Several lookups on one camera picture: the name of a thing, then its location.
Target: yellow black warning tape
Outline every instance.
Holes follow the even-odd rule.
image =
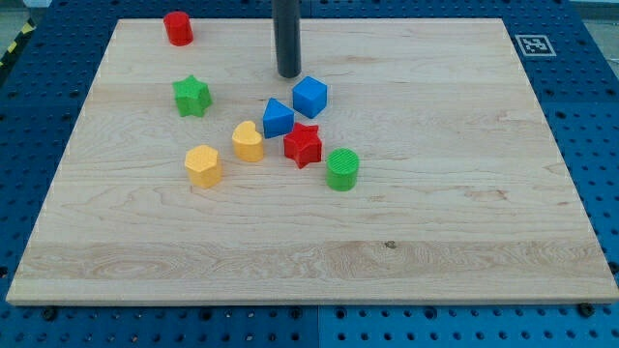
[[[2,58],[0,58],[0,87],[2,87],[4,82],[9,77],[9,73],[11,73],[17,58],[23,51],[26,44],[28,44],[28,41],[34,34],[35,29],[35,23],[32,19],[28,19],[23,27],[21,27],[21,30],[17,34],[15,40],[9,44],[7,51],[2,55]]]

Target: plastic toy block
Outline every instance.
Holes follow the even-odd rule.
[[[252,121],[242,122],[232,133],[234,154],[244,161],[259,161],[264,158],[262,135],[255,130]]]
[[[182,46],[193,41],[192,24],[188,14],[182,11],[166,14],[163,25],[171,44]]]
[[[270,98],[262,116],[264,138],[284,135],[292,131],[294,125],[294,111],[275,98]]]
[[[357,184],[359,157],[352,150],[336,149],[327,157],[327,185],[334,190],[347,191]]]
[[[297,162],[299,169],[311,162],[322,160],[322,141],[318,137],[318,126],[304,126],[295,123],[292,132],[283,138],[283,152]]]
[[[292,89],[292,107],[309,118],[314,118],[327,106],[327,85],[306,76]]]
[[[213,103],[209,86],[197,80],[193,75],[182,81],[176,81],[172,85],[176,106],[182,117],[187,115],[202,117],[204,110]]]
[[[203,189],[221,181],[219,152],[207,145],[194,147],[185,156],[185,168],[192,184]]]

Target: red block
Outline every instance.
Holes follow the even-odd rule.
[[[322,141],[318,137],[318,126],[304,126],[295,123],[292,132],[283,138],[283,153],[303,168],[311,162],[322,160]]]
[[[163,24],[171,44],[186,45],[193,41],[192,24],[188,14],[182,11],[166,14]]]

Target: red cylinder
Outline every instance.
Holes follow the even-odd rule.
[[[166,14],[163,24],[171,44],[186,45],[193,41],[192,24],[188,14],[182,11]]]

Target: red star block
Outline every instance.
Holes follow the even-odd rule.
[[[322,160],[322,141],[318,137],[318,126],[304,126],[295,123],[292,132],[283,138],[283,153],[303,168],[311,162]]]

